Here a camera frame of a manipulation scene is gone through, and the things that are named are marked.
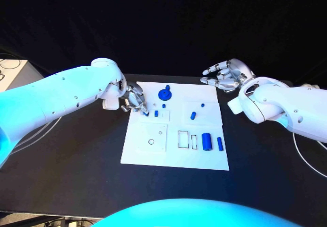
blue cylinder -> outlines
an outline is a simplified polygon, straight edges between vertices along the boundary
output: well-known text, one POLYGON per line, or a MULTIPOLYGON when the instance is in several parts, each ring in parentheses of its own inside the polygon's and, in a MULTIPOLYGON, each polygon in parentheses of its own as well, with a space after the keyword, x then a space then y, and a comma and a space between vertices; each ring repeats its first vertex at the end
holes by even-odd
POLYGON ((159 92, 159 98, 160 98, 163 101, 171 100, 171 98, 172 98, 172 91, 171 91, 169 85, 166 86, 166 89, 163 89, 163 90, 159 92))
POLYGON ((224 151, 224 142, 222 142, 222 138, 218 137, 217 140, 218 140, 219 150, 224 151))
POLYGON ((204 150, 212 150, 214 149, 212 136, 211 136, 209 133, 202 134, 202 146, 204 146, 204 150))
POLYGON ((191 119, 195 120, 195 118, 196 118, 196 112, 192 112, 191 119))

black table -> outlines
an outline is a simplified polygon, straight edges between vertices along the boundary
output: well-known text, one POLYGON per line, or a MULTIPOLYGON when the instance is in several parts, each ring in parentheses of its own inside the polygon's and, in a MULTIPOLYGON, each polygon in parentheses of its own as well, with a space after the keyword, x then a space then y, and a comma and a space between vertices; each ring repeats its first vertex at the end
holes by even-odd
MULTIPOLYGON (((126 75, 127 80, 199 84, 201 78, 126 75)), ((292 133, 256 124, 218 90, 230 171, 122 164, 130 113, 101 100, 67 115, 47 137, 11 156, 0 170, 0 210, 103 218, 140 203, 172 198, 228 201, 306 226, 327 223, 327 179, 302 160, 292 133)), ((297 136, 325 173, 327 151, 297 136)))

black curtain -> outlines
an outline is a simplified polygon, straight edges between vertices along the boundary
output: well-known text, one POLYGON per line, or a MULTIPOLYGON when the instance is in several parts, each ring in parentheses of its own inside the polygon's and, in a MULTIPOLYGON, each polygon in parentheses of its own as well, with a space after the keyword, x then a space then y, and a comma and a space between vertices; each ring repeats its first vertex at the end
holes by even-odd
POLYGON ((107 57, 123 73, 201 77, 238 58, 258 76, 327 87, 315 1, 2 1, 0 11, 0 49, 47 75, 107 57))

white board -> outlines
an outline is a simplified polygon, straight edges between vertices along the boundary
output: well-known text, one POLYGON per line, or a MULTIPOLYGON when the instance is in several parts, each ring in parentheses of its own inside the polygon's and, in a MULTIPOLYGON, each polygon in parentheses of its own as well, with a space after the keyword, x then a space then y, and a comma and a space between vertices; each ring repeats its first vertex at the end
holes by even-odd
POLYGON ((194 84, 139 84, 146 94, 150 116, 142 112, 130 114, 122 163, 230 170, 217 88, 194 84), (173 95, 171 100, 163 101, 159 99, 159 91, 166 85, 173 95), (192 112, 198 113, 195 120, 191 119, 192 112), (179 131, 189 132, 189 148, 179 148, 179 131), (211 151, 204 150, 204 133, 212 135, 211 151), (192 149, 192 135, 196 135, 198 149, 192 149), (222 138, 224 151, 219 151, 218 137, 222 138))

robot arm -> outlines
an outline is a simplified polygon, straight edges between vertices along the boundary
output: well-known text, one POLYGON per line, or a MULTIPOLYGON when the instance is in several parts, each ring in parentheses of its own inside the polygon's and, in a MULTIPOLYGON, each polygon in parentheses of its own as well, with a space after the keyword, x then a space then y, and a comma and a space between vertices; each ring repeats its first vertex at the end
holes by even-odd
POLYGON ((149 112, 140 86, 127 83, 116 62, 107 58, 2 92, 0 167, 18 142, 34 129, 100 98, 104 109, 119 109, 120 97, 126 98, 129 110, 149 112))
MULTIPOLYGON (((205 70, 204 75, 219 70, 219 65, 205 70)), ((228 103, 234 114, 245 112, 256 123, 277 121, 292 132, 327 142, 327 91, 317 86, 289 87, 276 79, 257 78, 250 67, 238 59, 227 61, 222 65, 227 65, 225 73, 231 74, 230 78, 218 73, 219 80, 202 78, 202 82, 217 86, 227 93, 241 88, 240 96, 228 103)))

